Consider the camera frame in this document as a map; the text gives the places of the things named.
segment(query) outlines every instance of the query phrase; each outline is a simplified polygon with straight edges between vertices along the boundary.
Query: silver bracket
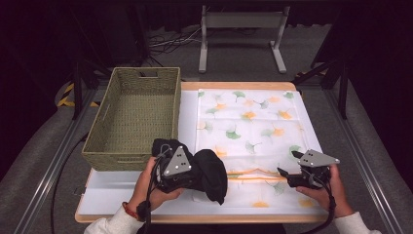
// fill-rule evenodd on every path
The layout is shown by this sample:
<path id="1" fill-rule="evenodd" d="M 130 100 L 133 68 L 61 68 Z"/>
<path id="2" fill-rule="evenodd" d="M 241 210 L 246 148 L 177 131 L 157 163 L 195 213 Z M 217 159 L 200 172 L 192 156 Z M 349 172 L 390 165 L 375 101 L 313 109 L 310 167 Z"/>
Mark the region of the silver bracket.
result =
<path id="1" fill-rule="evenodd" d="M 310 168 L 329 166 L 332 164 L 339 164 L 340 160 L 328 156 L 326 154 L 317 152 L 316 150 L 309 149 L 307 152 L 301 156 L 298 164 L 301 166 L 306 166 Z"/>
<path id="2" fill-rule="evenodd" d="M 319 184 L 318 182 L 316 182 L 316 181 L 314 180 L 314 174 L 311 174 L 311 175 L 310 175 L 310 177 L 309 177 L 309 182 L 310 182 L 310 184 L 312 184 L 312 185 L 314 185 L 314 186 L 317 186 L 317 187 L 322 188 L 322 185 Z"/>

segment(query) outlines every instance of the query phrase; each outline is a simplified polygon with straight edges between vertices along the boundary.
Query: white sleeve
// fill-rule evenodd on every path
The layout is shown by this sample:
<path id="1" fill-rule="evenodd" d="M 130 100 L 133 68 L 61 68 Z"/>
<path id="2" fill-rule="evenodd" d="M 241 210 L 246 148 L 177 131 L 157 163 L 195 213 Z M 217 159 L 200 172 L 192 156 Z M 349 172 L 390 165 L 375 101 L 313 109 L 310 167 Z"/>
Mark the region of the white sleeve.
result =
<path id="1" fill-rule="evenodd" d="M 121 207 L 112 217 L 100 218 L 91 223 L 85 234 L 135 234 L 142 226 L 143 222 L 128 215 Z"/>
<path id="2" fill-rule="evenodd" d="M 376 230 L 369 230 L 359 212 L 354 214 L 338 217 L 334 220 L 337 229 L 340 234 L 381 234 L 381 232 Z"/>

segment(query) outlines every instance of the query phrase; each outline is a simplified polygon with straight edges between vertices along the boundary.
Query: black wall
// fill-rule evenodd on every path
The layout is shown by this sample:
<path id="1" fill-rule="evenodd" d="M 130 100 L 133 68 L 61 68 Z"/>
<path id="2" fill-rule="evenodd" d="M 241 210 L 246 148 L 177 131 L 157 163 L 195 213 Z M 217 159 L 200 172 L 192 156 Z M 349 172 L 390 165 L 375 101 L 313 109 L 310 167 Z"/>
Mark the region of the black wall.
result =
<path id="1" fill-rule="evenodd" d="M 35 1 L 0 8 L 0 178 L 43 123 L 56 112 L 55 95 L 71 64 Z"/>
<path id="2" fill-rule="evenodd" d="M 395 166 L 413 190 L 413 15 L 402 1 L 379 1 L 373 12 L 349 77 Z"/>

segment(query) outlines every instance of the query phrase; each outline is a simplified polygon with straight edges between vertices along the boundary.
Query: black cloth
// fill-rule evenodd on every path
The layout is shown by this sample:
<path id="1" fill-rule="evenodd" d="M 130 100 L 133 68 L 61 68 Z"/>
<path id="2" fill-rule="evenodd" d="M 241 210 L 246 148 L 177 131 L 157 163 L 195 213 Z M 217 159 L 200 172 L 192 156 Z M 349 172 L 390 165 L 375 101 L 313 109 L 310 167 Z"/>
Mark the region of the black cloth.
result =
<path id="1" fill-rule="evenodd" d="M 227 194 L 228 177 L 224 164 L 212 150 L 202 149 L 195 155 L 192 155 L 188 147 L 177 139 L 156 138 L 152 145 L 152 155 L 164 154 L 169 148 L 175 152 L 179 146 L 183 147 L 186 157 L 192 166 L 191 171 L 181 176 L 182 181 L 185 183 L 183 187 L 203 191 L 210 201 L 216 201 L 222 205 Z M 170 182 L 170 185 L 176 186 L 173 181 Z"/>

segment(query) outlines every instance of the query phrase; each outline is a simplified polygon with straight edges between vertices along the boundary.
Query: wicker basket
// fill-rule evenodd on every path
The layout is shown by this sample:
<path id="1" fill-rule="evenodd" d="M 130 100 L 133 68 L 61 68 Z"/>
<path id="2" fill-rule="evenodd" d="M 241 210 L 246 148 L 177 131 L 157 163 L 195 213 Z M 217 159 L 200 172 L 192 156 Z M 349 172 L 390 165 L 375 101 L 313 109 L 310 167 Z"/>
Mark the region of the wicker basket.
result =
<path id="1" fill-rule="evenodd" d="M 82 155 L 97 171 L 141 171 L 155 138 L 177 138 L 178 67 L 117 67 Z"/>

